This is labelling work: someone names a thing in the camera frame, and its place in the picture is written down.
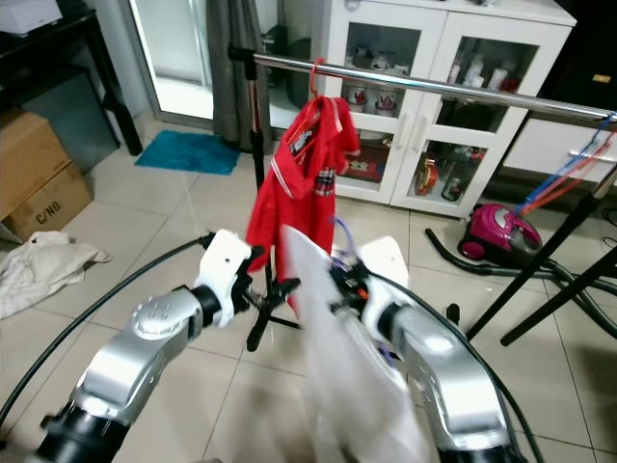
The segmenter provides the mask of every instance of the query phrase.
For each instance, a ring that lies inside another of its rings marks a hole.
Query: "glass door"
[[[349,5],[332,2],[327,62],[428,77],[446,12],[374,2]],[[333,77],[325,79],[324,89],[347,100],[361,139],[361,154],[349,156],[351,168],[337,178],[337,193],[388,203],[422,94]]]
[[[431,79],[536,95],[568,28],[450,14]],[[524,109],[425,95],[391,203],[465,217],[505,153]]]

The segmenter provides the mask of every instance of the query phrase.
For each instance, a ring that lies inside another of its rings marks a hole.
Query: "cardboard box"
[[[2,221],[0,236],[23,242],[34,232],[60,230],[92,200],[71,162]]]
[[[69,162],[47,120],[16,108],[0,114],[0,221]]]
[[[62,18],[56,0],[0,0],[0,31],[27,34]]]

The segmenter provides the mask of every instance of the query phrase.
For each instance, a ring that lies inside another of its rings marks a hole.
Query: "pink vacuum cleaner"
[[[523,268],[540,248],[540,234],[514,211],[502,204],[479,204],[473,209],[457,249],[471,260]]]

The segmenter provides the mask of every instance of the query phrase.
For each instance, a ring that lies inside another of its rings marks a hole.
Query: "vacuum hose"
[[[435,233],[431,229],[424,231],[426,237],[431,242],[438,254],[455,267],[465,270],[466,272],[473,273],[475,275],[481,275],[483,277],[497,276],[497,277],[516,277],[521,273],[521,269],[518,268],[506,268],[489,263],[474,264],[457,258],[450,253],[442,245]],[[559,289],[566,287],[564,282],[569,284],[574,281],[578,274],[570,273],[563,265],[559,264],[555,260],[549,259],[547,263],[543,265],[545,269],[537,270],[532,278],[540,278],[544,280],[550,280]],[[608,292],[613,296],[617,296],[617,286],[613,283],[605,280],[596,280],[590,284],[591,287]],[[596,301],[584,290],[581,291],[574,302],[589,316],[598,326],[600,326],[607,334],[617,340],[617,323],[615,323],[601,308]]]

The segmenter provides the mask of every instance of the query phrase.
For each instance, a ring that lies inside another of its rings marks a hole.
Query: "black table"
[[[81,40],[90,49],[105,91],[102,105],[114,113],[129,152],[136,156],[143,150],[142,143],[124,103],[94,10],[63,12],[58,22],[35,29],[26,37],[0,33],[0,78],[22,68],[40,68],[62,60],[62,50]]]

